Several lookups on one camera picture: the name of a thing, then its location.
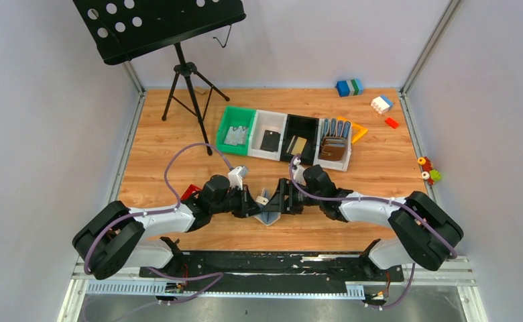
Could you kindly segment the beige card holder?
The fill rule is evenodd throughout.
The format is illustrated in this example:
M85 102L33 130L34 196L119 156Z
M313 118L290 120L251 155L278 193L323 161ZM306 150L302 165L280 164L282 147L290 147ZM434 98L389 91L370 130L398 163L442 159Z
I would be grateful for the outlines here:
M266 226L274 224L281 217L279 212L264 211L264 207L269 203L270 194L266 188L261 190L261 193L255 198L257 205L261 212L254 217Z

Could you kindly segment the red object under arm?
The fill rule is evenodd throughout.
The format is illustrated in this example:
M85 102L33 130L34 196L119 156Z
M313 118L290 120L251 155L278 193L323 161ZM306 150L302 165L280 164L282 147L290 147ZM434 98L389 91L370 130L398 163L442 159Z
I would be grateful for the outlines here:
M199 193L200 191L201 191L201 188L199 186L190 184L188 186L188 188L185 190L185 192L182 194L182 196L180 197L180 200L185 201L185 200L191 198L191 196Z

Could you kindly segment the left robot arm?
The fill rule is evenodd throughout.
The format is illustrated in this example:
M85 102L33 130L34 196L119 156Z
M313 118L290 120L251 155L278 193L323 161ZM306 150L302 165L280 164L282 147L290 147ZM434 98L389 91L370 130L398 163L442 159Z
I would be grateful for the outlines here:
M179 205L151 209L129 208L122 201L106 205L72 239L85 274L103 280L122 268L166 268L180 250L169 239L151 237L196 231L219 213L248 218L262 211L247 185L236 186L222 175L186 194Z

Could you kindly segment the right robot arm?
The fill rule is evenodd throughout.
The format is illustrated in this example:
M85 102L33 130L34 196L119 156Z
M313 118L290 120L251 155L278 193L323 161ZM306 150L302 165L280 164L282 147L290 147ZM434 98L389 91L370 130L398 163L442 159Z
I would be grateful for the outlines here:
M317 206L335 221L372 223L394 231L394 238L377 239L363 251L361 263L372 272L403 264L437 271L458 255L463 230L424 192L390 199L363 195L336 187L319 165L293 166L290 176L279 180L265 212L300 214L304 207Z

